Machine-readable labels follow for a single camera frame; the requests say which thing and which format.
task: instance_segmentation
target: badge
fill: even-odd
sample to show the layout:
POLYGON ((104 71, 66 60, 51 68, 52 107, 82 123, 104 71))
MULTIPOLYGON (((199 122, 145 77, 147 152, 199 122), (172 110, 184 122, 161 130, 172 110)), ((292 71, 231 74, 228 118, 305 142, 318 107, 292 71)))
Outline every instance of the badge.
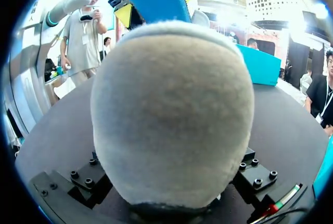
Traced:
POLYGON ((317 115, 317 117, 316 117, 316 121, 317 121, 319 124, 322 124, 322 122, 323 122, 323 118, 321 117, 320 114, 317 115))
POLYGON ((89 36, 88 35, 83 35, 82 36, 82 44, 85 45, 89 42, 89 36))

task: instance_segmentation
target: black t-shirt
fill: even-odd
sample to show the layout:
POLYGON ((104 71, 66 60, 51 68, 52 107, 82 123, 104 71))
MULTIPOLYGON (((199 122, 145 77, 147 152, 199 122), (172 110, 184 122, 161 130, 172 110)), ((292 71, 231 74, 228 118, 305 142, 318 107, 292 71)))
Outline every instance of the black t-shirt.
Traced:
MULTIPOLYGON (((311 104, 311 115, 316 117, 319 113, 321 113, 325 107, 325 102, 329 101, 331 96, 332 89, 328 87, 328 96, 326 97, 326 76, 320 74, 312 79, 312 83, 306 91, 308 97, 312 100, 311 104)), ((326 125, 333 126, 333 98, 330 104, 327 106, 325 113, 323 115, 322 127, 325 128, 326 125)))

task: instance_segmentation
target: person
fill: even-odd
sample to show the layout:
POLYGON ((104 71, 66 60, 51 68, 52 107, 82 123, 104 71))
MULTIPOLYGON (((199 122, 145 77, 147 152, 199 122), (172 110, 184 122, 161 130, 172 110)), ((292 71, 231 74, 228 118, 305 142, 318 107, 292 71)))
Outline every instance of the person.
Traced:
POLYGON ((286 69, 285 69, 285 81, 290 83, 292 72, 292 65, 289 59, 287 59, 286 69))
POLYGON ((111 38, 109 38, 109 37, 104 38, 104 50, 106 52, 105 55, 107 55, 111 50, 110 44, 111 44, 111 38))
POLYGON ((307 90, 305 109, 316 118, 328 136, 333 134, 333 52, 326 53, 327 76, 319 74, 307 90))
POLYGON ((255 39, 253 39, 253 38, 249 38, 247 44, 248 44, 249 48, 258 49, 257 41, 255 39))
POLYGON ((92 11, 92 7, 97 1, 92 0, 89 6, 74 11, 69 16, 63 30, 63 40, 60 45, 61 66, 68 71, 68 76, 75 86, 79 86, 92 77, 100 65, 98 34, 106 33, 107 28, 102 23, 101 12, 92 11), (80 19, 84 15, 92 15, 92 20, 81 21, 80 19))
POLYGON ((103 51, 99 52, 100 55, 100 61, 103 61, 104 57, 110 52, 110 43, 111 43, 111 38, 106 37, 104 38, 104 55, 103 51))
POLYGON ((312 70, 308 69, 308 72, 304 74, 300 80, 300 91, 305 94, 306 90, 309 88, 309 86, 312 83, 312 70))

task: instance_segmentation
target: hex bolt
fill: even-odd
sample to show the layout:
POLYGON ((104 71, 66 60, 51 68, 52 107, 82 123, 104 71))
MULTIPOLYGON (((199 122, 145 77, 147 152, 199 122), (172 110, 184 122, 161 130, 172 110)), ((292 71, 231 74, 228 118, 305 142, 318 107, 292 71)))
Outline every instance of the hex bolt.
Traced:
POLYGON ((55 183, 51 183, 51 184, 50 184, 50 188, 51 188, 52 190, 56 189, 57 187, 58 187, 58 185, 55 184, 55 183))
POLYGON ((89 163, 90 163, 90 165, 96 165, 97 164, 97 161, 95 160, 95 159, 90 159, 89 160, 89 163))
POLYGON ((270 179, 274 180, 277 177, 277 171, 273 170, 270 172, 270 179))
POLYGON ((259 188, 262 184, 262 179, 255 179, 254 182, 253 182, 253 186, 255 188, 259 188))
POLYGON ((251 165, 252 165, 252 166, 257 166, 258 163, 259 163, 259 160, 258 160, 258 159, 252 159, 251 165))
POLYGON ((71 171, 71 177, 72 177, 73 179, 77 179, 77 178, 79 177, 78 172, 76 172, 75 170, 71 171))
POLYGON ((239 170, 245 170, 245 168, 246 168, 246 163, 240 163, 239 170))
POLYGON ((46 190, 42 190, 42 191, 41 191, 41 196, 42 196, 42 197, 47 196, 47 191, 46 191, 46 190))
POLYGON ((84 182, 85 182, 85 184, 86 184, 89 188, 92 188, 93 185, 95 184, 94 180, 91 179, 91 178, 87 178, 87 179, 85 179, 84 182))

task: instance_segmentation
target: hand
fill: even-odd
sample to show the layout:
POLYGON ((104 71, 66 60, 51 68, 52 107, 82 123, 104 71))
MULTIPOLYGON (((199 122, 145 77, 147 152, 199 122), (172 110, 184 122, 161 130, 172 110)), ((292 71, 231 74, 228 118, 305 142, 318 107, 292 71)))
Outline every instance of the hand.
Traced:
POLYGON ((94 20, 96 19, 97 22, 100 22, 100 21, 101 21, 101 19, 102 19, 102 13, 99 12, 98 9, 94 11, 93 19, 94 19, 94 20))
POLYGON ((326 125, 326 128, 324 129, 324 131, 329 137, 331 137, 331 135, 333 134, 333 127, 326 125))
POLYGON ((62 69, 64 71, 67 71, 66 64, 68 64, 69 66, 72 66, 71 62, 67 59, 67 57, 66 56, 62 56, 61 57, 61 66, 62 66, 62 69))

